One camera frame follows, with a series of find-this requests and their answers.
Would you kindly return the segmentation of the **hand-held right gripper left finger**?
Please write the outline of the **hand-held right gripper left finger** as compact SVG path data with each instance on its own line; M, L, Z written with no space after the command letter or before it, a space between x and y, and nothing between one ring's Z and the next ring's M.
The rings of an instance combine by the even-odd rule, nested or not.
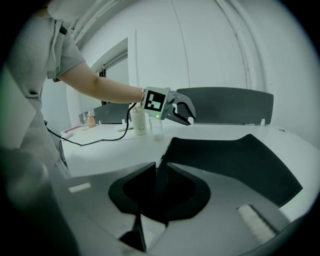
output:
M96 175L65 177L51 171L51 184L81 256L148 256L156 242L155 221L121 212L109 197L113 182L155 163Z

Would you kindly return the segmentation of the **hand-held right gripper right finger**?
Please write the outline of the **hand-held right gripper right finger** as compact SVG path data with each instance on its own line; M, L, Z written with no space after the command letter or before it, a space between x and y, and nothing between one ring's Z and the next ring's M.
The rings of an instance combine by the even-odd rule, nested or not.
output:
M151 256L266 256L282 241L290 221L279 208L242 182L173 164L205 181L208 203L196 216L168 225L141 216Z

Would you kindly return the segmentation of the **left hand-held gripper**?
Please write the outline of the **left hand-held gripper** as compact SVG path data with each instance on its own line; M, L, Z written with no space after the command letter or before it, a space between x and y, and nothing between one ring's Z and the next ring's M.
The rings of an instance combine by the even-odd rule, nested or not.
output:
M191 125L189 118L196 117L196 109L191 99L180 92L170 88L145 87L142 89L141 106L144 112L152 118L164 120L168 111L173 107L173 115L176 122L183 125Z

